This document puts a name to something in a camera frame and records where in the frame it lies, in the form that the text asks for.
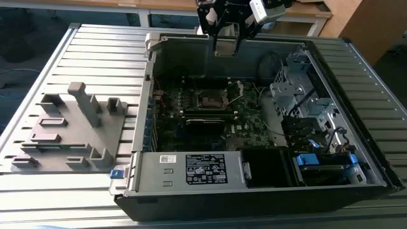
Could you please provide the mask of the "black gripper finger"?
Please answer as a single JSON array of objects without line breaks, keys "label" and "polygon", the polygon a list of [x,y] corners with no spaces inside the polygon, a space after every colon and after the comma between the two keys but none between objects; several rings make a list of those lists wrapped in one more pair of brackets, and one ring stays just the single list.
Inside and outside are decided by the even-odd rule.
[{"label": "black gripper finger", "polygon": [[214,9],[213,37],[214,37],[214,52],[222,52],[221,38],[230,36],[230,10]]},{"label": "black gripper finger", "polygon": [[247,38],[255,38],[257,34],[261,32],[263,25],[254,20],[251,23],[246,23],[245,19],[239,19],[238,23],[238,37],[235,42],[235,54],[238,54],[242,42]]}]

